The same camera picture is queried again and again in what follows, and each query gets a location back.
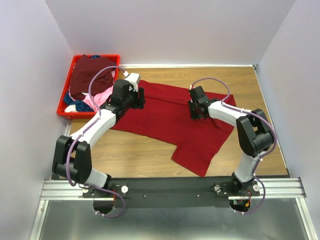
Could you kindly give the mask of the red t-shirt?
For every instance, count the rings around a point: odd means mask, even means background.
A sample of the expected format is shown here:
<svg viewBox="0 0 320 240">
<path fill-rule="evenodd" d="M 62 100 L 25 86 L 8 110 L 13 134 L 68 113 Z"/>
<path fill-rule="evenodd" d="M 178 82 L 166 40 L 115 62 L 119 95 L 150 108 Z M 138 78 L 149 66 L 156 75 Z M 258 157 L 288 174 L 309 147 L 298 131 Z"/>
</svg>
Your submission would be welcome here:
<svg viewBox="0 0 320 240">
<path fill-rule="evenodd" d="M 194 120 L 190 116 L 186 88 L 139 82 L 144 88 L 143 109 L 129 109 L 113 130 L 147 136 L 176 146 L 172 160 L 204 177 L 212 158 L 228 139 L 234 127 L 210 117 Z"/>
</svg>

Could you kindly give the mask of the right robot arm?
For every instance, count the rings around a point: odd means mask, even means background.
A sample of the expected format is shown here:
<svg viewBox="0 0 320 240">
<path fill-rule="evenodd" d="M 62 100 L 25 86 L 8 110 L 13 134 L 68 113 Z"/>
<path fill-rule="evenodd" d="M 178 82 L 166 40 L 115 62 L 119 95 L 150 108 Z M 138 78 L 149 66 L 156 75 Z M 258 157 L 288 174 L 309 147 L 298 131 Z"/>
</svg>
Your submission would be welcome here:
<svg viewBox="0 0 320 240">
<path fill-rule="evenodd" d="M 226 98 L 209 99 L 201 86 L 191 85 L 189 96 L 192 119 L 216 119 L 236 128 L 242 157 L 226 185 L 233 195 L 243 195 L 253 184 L 260 161 L 273 150 L 270 147 L 277 144 L 275 130 L 261 109 L 250 111 L 238 108 L 225 103 Z"/>
</svg>

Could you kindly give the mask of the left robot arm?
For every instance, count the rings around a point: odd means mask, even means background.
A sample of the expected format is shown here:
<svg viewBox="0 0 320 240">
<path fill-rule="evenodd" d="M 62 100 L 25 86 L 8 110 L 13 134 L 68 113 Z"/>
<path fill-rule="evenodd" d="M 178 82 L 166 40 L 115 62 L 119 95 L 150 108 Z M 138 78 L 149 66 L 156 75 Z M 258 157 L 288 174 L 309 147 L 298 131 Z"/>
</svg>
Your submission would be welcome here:
<svg viewBox="0 0 320 240">
<path fill-rule="evenodd" d="M 125 115 L 129 109 L 143 109 L 144 89 L 140 79 L 118 79 L 112 94 L 80 130 L 60 136 L 55 145 L 52 173 L 66 178 L 71 186 L 87 185 L 101 198 L 112 191 L 112 177 L 92 165 L 91 149 L 100 137 Z"/>
</svg>

